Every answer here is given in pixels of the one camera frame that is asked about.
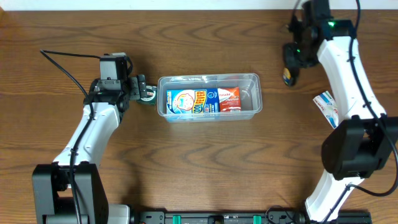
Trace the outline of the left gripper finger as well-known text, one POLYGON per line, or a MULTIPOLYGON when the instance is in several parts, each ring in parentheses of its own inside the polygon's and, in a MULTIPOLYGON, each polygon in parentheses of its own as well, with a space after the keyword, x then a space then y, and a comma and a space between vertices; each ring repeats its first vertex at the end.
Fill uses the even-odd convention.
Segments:
POLYGON ((137 75, 138 89, 141 98, 147 97, 146 77, 143 74, 137 75))
POLYGON ((139 99, 139 84, 136 77, 130 77, 130 100, 138 100, 139 99))

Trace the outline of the green Zam-Buk ointment box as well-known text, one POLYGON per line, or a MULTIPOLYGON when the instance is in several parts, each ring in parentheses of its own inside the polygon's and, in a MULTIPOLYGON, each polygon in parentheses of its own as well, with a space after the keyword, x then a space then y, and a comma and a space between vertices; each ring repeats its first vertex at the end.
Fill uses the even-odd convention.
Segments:
POLYGON ((156 85, 147 85, 146 90, 147 90, 147 96, 138 99, 137 103, 140 103, 143 105, 155 106, 156 102, 157 102, 157 86, 156 85))

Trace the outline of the dark bottle white cap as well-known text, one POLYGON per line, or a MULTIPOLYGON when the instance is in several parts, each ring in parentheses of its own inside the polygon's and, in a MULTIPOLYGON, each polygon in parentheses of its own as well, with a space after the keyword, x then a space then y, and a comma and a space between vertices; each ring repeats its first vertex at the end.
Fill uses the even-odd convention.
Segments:
POLYGON ((297 67, 285 67, 282 74, 284 83, 287 86, 294 86, 299 77, 299 71, 300 69, 297 67))

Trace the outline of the white Panadol box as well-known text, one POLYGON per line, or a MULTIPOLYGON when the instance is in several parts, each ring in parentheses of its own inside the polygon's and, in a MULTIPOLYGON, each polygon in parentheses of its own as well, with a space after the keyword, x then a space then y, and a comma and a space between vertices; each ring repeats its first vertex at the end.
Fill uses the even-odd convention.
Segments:
POLYGON ((331 127, 337 128, 339 125, 338 108, 329 91, 324 91, 314 97, 313 102, 318 106, 331 127))

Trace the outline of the blue Cool Fever box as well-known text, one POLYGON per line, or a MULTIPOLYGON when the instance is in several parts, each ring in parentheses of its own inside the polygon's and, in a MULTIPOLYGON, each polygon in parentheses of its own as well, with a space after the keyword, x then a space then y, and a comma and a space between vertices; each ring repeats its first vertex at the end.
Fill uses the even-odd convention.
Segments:
POLYGON ((220 111, 216 88, 167 90, 167 114, 201 114, 220 111))

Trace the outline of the red Panadol box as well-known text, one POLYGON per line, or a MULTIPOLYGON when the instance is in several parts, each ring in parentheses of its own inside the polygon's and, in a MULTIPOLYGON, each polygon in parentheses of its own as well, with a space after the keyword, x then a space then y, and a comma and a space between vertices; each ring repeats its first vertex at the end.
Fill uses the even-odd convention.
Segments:
POLYGON ((241 111, 241 99, 239 88, 219 88, 218 98, 221 112, 241 111))

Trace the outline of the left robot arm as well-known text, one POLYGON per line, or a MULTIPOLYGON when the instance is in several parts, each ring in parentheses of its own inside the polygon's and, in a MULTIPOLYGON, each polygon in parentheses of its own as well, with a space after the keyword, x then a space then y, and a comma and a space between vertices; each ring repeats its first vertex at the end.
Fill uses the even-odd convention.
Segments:
POLYGON ((146 94, 144 75, 92 82, 70 141, 32 173, 37 223, 133 223, 130 206, 108 202, 98 166, 129 102, 146 94))

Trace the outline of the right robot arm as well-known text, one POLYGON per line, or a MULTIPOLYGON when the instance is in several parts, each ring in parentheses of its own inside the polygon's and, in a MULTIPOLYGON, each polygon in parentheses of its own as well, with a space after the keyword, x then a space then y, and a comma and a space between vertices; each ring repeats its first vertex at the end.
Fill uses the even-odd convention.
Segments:
POLYGON ((301 69, 321 65, 338 110, 338 124, 322 144, 323 174, 305 200, 297 223, 370 223, 367 213, 341 213, 353 190, 390 156, 397 155, 397 118, 388 116, 364 71, 357 40, 358 21, 336 20, 327 0, 297 1, 293 41, 283 47, 283 81, 295 85, 301 69))

